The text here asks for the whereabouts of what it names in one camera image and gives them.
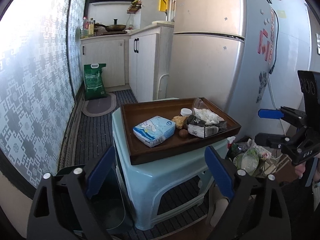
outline cabinet door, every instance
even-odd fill
[[[124,40],[99,41],[83,44],[82,64],[107,64],[102,69],[105,87],[125,85],[124,80]]]
[[[129,85],[137,98],[137,53],[134,52],[135,39],[129,40]]]
[[[139,37],[137,53],[137,100],[153,101],[158,33]]]

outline brown ball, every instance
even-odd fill
[[[185,130],[185,129],[182,129],[182,130],[180,130],[179,131],[179,136],[181,137],[181,138],[187,138],[188,137],[188,131],[187,130]]]

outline black power cord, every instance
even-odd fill
[[[270,69],[269,71],[269,74],[271,75],[273,73],[273,70],[275,68],[275,65],[276,65],[276,61],[277,61],[277,47],[278,47],[278,36],[279,36],[279,19],[278,19],[278,15],[276,13],[275,10],[273,10],[275,15],[276,15],[276,18],[277,18],[277,27],[278,27],[278,30],[277,30],[277,39],[276,39],[276,45],[275,45],[275,62],[273,63],[272,65],[272,68]]]

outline white cable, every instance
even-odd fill
[[[271,81],[270,81],[270,75],[268,76],[268,83],[269,83],[269,90],[270,90],[270,95],[271,95],[271,100],[272,100],[272,103],[273,103],[273,107],[274,107],[275,109],[278,109],[277,106],[276,106],[276,103],[275,103],[275,98],[273,97],[273,92],[272,92],[272,87],[271,87]],[[285,134],[285,129],[284,129],[283,123],[281,122],[281,119],[280,119],[280,123],[281,123],[281,126],[282,126],[283,133],[284,133],[284,135],[286,135],[286,134]]]

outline human hand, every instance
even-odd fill
[[[319,160],[318,160],[318,166],[317,166],[316,172],[313,176],[313,180],[319,181],[320,180],[320,153],[316,155],[316,158],[319,158]],[[306,163],[304,162],[299,164],[294,168],[294,170],[299,177],[302,177],[303,173],[306,171]]]

